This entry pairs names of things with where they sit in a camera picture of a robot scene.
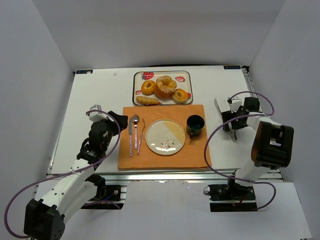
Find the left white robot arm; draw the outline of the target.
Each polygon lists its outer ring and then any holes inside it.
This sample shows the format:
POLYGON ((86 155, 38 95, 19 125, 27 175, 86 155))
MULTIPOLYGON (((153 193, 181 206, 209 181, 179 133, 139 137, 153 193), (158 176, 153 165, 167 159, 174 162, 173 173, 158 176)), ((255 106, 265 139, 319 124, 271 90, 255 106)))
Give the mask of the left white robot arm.
POLYGON ((105 179, 95 171, 108 156, 112 138, 127 128, 128 116, 97 109, 87 115, 92 125, 67 175, 26 206, 23 232, 36 240, 61 239, 70 218, 89 200, 101 200, 106 193, 105 179))

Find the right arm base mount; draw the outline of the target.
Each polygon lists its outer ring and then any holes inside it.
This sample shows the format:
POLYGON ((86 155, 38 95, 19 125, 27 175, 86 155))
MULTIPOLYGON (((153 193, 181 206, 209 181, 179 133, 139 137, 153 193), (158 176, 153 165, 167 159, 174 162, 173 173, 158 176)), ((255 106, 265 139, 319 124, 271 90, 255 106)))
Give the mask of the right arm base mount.
POLYGON ((211 213, 256 212, 258 210, 253 187, 230 187, 210 184, 203 189, 209 197, 211 213))

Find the metal tongs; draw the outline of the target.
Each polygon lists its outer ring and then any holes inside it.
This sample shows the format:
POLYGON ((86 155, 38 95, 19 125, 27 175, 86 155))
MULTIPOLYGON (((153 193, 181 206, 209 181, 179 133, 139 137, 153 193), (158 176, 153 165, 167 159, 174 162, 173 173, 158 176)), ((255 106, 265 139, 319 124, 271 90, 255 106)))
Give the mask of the metal tongs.
MULTIPOLYGON (((220 115, 220 118, 221 118, 222 122, 224 123, 225 120, 223 118, 223 112, 230 110, 228 108, 228 104, 224 103, 223 101, 221 103, 219 103, 218 99, 215 98, 214 99, 214 105, 215 105, 215 107, 216 107, 216 109, 217 109, 217 111, 218 111, 218 113, 220 115)), ((231 140, 233 142, 237 141, 238 138, 237 138, 236 130, 233 129, 231 123, 228 123, 228 124, 224 125, 222 128, 223 128, 223 131, 225 133, 228 133, 230 135, 230 138, 231 138, 231 140)))

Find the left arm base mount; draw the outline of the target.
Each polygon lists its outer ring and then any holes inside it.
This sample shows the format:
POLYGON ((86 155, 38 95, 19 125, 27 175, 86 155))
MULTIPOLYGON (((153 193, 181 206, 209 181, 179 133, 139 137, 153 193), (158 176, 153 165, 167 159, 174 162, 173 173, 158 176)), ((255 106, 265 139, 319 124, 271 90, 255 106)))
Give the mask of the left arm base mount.
POLYGON ((83 210, 121 210, 126 199, 125 185, 106 185, 104 196, 92 198, 81 209, 83 210))

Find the pale bagel bread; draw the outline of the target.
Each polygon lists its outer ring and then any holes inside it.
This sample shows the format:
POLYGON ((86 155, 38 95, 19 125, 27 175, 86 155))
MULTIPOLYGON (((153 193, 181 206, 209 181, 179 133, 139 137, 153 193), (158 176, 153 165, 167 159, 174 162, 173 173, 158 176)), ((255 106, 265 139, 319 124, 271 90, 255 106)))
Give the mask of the pale bagel bread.
POLYGON ((186 91, 181 88, 177 88, 172 96, 172 99, 178 104, 185 104, 189 97, 186 91))

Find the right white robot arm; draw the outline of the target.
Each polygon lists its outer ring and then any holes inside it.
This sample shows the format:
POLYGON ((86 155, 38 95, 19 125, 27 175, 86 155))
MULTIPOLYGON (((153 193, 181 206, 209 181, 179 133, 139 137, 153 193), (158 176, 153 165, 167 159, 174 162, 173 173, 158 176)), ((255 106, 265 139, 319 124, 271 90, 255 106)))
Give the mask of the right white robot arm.
POLYGON ((277 123, 269 116, 260 114, 260 101, 257 97, 228 98, 226 104, 216 104, 222 121, 228 122, 223 130, 231 139, 237 140, 237 130, 250 127, 255 130, 250 160, 234 172, 235 179, 230 179, 227 191, 234 196, 245 194, 253 182, 270 170, 286 168, 291 161, 294 128, 277 123))

